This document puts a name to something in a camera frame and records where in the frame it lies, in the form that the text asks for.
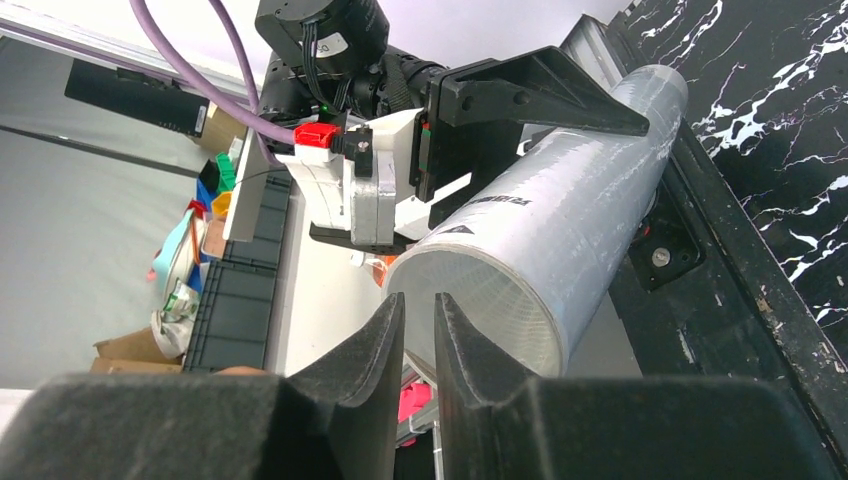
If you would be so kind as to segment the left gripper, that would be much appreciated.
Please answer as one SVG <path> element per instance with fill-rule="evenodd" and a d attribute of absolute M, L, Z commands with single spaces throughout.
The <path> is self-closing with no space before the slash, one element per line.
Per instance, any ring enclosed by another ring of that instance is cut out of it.
<path fill-rule="evenodd" d="M 597 83 L 562 49 L 548 46 L 507 60 L 487 59 L 428 79 L 427 154 L 416 194 L 470 174 L 470 183 L 436 201 L 428 227 L 443 223 L 518 158 L 523 125 L 645 136 L 650 121 Z"/>

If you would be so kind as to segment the white shuttlecock tube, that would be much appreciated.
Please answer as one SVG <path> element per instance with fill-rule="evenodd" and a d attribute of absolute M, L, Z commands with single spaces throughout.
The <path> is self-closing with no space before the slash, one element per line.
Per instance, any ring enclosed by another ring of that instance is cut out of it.
<path fill-rule="evenodd" d="M 612 97 L 643 137 L 560 128 L 402 254 L 383 290 L 406 302 L 406 350 L 434 367 L 435 297 L 537 374 L 564 374 L 646 217 L 688 103 L 675 69 L 647 65 Z"/>

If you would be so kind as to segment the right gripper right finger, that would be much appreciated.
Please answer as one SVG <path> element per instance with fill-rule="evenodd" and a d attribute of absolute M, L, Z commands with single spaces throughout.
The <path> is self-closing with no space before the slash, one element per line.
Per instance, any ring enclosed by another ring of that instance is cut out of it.
<path fill-rule="evenodd" d="M 798 403 L 767 383 L 710 376 L 539 376 L 435 297 L 448 479 L 838 479 Z"/>

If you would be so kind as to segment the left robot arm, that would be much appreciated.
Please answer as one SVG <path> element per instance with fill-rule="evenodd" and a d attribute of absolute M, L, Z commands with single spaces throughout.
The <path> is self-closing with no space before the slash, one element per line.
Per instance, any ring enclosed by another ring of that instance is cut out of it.
<path fill-rule="evenodd" d="M 392 47 L 375 1 L 263 1 L 255 27 L 278 59 L 263 116 L 278 124 L 311 114 L 327 123 L 366 120 L 352 142 L 333 144 L 356 178 L 373 172 L 378 122 L 410 116 L 411 143 L 395 160 L 398 189 L 431 203 L 430 226 L 517 160 L 527 124 L 628 136 L 649 129 L 553 46 L 447 68 Z"/>

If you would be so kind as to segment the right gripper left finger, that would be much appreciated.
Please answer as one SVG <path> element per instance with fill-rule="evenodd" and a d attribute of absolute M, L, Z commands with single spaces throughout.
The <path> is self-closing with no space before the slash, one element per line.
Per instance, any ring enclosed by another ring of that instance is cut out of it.
<path fill-rule="evenodd" d="M 404 300 L 290 377 L 81 374 L 37 389 L 1 440 L 5 479 L 388 479 Z"/>

